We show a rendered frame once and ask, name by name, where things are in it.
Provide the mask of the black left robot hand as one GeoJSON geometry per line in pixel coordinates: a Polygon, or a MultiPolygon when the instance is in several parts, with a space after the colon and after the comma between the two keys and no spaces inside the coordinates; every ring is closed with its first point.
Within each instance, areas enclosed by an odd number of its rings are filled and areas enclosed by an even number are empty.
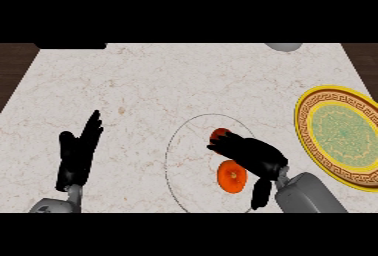
{"type": "Polygon", "coordinates": [[[84,186],[87,182],[102,132],[100,112],[94,110],[81,136],[75,137],[69,131],[59,134],[60,164],[54,188],[60,192],[66,192],[72,185],[84,186]]]}

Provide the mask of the orange squash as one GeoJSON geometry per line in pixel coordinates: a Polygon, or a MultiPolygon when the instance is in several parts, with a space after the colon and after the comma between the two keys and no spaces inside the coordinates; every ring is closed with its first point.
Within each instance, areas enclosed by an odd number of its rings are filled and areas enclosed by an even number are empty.
{"type": "Polygon", "coordinates": [[[224,160],[217,169],[217,183],[220,188],[230,194],[243,190],[248,181],[246,170],[233,160],[224,160]]]}

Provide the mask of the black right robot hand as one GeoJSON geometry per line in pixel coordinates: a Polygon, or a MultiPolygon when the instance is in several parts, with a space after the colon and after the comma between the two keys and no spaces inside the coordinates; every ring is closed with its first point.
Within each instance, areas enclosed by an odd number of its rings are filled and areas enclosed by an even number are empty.
{"type": "Polygon", "coordinates": [[[227,132],[209,140],[209,150],[232,159],[257,177],[254,184],[251,208],[257,210],[269,202],[271,182],[279,178],[279,172],[288,166],[288,159],[274,146],[255,138],[242,138],[227,132]]]}

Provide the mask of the grey rounded object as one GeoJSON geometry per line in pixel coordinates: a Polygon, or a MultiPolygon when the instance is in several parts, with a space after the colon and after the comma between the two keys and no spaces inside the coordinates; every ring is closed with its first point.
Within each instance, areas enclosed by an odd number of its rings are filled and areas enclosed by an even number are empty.
{"type": "Polygon", "coordinates": [[[267,46],[280,52],[292,52],[300,49],[301,43],[267,43],[267,46]]]}

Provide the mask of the yellow patterned plate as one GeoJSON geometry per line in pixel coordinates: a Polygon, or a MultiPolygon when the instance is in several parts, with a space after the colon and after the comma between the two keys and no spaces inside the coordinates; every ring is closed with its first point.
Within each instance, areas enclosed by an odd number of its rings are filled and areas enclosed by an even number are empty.
{"type": "Polygon", "coordinates": [[[326,174],[354,189],[378,192],[378,103],[344,86],[316,86],[295,103],[294,124],[326,174]]]}

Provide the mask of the round marble-pattern placemat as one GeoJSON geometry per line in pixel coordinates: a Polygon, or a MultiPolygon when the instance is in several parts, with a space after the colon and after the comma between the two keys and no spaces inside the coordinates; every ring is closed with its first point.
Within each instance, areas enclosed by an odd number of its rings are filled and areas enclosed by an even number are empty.
{"type": "Polygon", "coordinates": [[[242,137],[254,134],[245,124],[223,114],[202,114],[177,128],[165,151],[167,186],[180,208],[187,213],[248,213],[257,177],[246,173],[239,193],[229,193],[217,182],[218,165],[227,158],[206,148],[211,133],[226,128],[242,137]]]}

